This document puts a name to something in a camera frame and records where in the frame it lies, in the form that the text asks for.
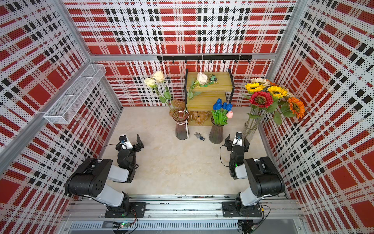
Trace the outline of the dark pink ribbed vase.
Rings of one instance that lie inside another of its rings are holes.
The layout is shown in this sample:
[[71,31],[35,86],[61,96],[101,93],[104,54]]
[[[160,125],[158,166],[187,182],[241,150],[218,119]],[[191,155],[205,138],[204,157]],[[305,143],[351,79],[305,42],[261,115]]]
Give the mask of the dark pink ribbed vase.
[[220,144],[224,139],[224,126],[217,125],[214,118],[211,118],[212,128],[209,134],[209,141],[213,144]]

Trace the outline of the pink tulip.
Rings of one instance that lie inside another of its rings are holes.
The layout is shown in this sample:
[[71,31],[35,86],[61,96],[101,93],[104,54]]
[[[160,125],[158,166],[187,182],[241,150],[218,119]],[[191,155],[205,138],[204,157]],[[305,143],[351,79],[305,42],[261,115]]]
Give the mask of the pink tulip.
[[227,113],[226,117],[227,117],[228,119],[231,119],[231,118],[233,117],[233,112],[232,112],[232,111],[229,111],[229,112]]

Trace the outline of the pink glass vase with ribbon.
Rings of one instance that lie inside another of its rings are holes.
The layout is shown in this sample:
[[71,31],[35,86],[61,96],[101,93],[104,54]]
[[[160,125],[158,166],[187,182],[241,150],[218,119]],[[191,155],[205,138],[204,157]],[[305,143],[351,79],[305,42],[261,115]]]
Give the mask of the pink glass vase with ribbon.
[[190,117],[190,114],[186,110],[179,110],[174,112],[172,115],[173,120],[176,123],[175,126],[175,135],[179,140],[185,140],[188,139],[189,129],[188,129],[188,119]]

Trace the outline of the red daisy flower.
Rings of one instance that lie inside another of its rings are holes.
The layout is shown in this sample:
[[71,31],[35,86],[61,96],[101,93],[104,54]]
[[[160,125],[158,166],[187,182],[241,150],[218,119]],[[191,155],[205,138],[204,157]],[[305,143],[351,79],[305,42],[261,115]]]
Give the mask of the red daisy flower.
[[248,113],[248,129],[255,131],[257,121],[261,120],[266,114],[276,111],[278,100],[274,99],[269,92],[256,92],[249,98],[250,112]]

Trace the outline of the pale green rose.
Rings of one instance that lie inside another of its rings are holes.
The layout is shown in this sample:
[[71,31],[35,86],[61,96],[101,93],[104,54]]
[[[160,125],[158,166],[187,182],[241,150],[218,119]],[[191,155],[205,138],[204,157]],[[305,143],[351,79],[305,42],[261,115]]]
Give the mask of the pale green rose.
[[154,79],[146,78],[144,79],[144,84],[149,87],[154,93],[156,93],[158,99],[165,105],[169,107],[169,115],[171,117],[176,116],[176,107],[172,104],[172,95],[169,88],[166,85],[165,78]]

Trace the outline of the yellow daisy flower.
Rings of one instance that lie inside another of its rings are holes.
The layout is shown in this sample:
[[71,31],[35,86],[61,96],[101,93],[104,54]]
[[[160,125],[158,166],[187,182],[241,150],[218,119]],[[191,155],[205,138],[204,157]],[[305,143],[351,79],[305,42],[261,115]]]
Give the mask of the yellow daisy flower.
[[282,99],[288,96],[288,92],[279,86],[271,86],[267,89],[274,99]]

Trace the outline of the beige daisy flower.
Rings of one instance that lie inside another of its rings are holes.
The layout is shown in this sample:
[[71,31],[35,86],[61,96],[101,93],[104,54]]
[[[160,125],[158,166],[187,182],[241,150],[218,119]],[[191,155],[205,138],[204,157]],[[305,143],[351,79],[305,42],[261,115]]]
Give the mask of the beige daisy flower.
[[287,96],[289,98],[294,98],[295,97],[294,94],[290,90],[288,90],[287,88],[285,88],[285,91],[287,91]]
[[270,81],[266,80],[266,79],[261,79],[261,78],[253,78],[250,80],[251,83],[258,83],[259,85],[263,85],[265,87],[268,87],[270,86]]

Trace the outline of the orange daisy flower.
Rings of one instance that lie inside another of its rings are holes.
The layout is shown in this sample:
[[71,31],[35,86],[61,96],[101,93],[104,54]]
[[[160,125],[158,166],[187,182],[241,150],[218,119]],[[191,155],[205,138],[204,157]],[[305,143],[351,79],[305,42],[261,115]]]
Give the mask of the orange daisy flower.
[[282,124],[282,117],[300,119],[306,113],[304,103],[295,97],[289,97],[287,100],[281,101],[278,108],[279,110],[274,113],[273,117],[277,125]]
[[269,84],[271,85],[271,86],[278,86],[277,84],[275,84],[275,83],[273,83],[273,82],[271,82],[271,81],[268,81],[269,82]]

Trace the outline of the cream rose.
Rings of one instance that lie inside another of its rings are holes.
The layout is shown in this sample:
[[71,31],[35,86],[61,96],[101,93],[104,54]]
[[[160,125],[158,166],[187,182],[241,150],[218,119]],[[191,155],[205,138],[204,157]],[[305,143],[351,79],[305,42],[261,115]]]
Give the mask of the cream rose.
[[161,70],[156,71],[152,74],[152,78],[155,80],[153,90],[156,92],[159,100],[162,103],[167,104],[170,110],[174,110],[175,107],[172,104],[172,95],[170,89],[167,86],[166,77],[164,73]]

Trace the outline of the white rose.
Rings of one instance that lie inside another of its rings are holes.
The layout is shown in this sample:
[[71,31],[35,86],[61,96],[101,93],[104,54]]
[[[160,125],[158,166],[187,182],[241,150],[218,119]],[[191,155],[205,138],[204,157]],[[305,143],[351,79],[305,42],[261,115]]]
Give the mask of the white rose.
[[194,99],[196,96],[200,95],[201,91],[194,91],[196,87],[205,88],[208,85],[208,76],[204,73],[199,72],[197,74],[197,78],[195,81],[192,82],[192,85],[190,86],[187,97],[188,100]]

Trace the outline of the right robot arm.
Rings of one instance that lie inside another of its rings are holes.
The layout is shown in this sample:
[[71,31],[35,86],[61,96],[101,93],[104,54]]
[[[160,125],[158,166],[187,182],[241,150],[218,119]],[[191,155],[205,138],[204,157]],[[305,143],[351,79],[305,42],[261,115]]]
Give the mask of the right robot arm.
[[247,179],[249,187],[238,193],[238,207],[251,207],[267,197],[277,196],[284,192],[285,183],[269,157],[245,159],[250,143],[237,132],[234,140],[228,136],[224,146],[230,151],[228,163],[230,176],[234,179]]

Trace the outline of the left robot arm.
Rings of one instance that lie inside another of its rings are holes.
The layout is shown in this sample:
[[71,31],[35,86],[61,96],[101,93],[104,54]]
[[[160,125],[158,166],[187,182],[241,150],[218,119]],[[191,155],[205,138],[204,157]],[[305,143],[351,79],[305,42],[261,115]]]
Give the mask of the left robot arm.
[[106,182],[131,183],[139,167],[136,153],[144,148],[140,136],[131,144],[126,135],[119,137],[116,144],[117,166],[113,160],[89,158],[73,172],[64,185],[68,194],[94,199],[106,205],[108,210],[127,213],[130,211],[129,197]]

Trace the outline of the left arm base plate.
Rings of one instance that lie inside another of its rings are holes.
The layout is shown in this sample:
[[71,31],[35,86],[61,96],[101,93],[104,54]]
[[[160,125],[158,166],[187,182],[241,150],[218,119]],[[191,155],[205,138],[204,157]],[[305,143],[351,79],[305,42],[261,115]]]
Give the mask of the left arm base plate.
[[105,218],[143,218],[146,210],[146,202],[130,202],[125,207],[109,207]]

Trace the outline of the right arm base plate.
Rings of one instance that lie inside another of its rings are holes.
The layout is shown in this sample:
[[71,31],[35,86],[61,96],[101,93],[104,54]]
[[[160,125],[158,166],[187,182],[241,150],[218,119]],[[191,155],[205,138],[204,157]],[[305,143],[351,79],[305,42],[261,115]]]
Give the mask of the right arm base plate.
[[262,217],[262,210],[259,204],[253,206],[243,206],[235,202],[222,202],[224,217]]

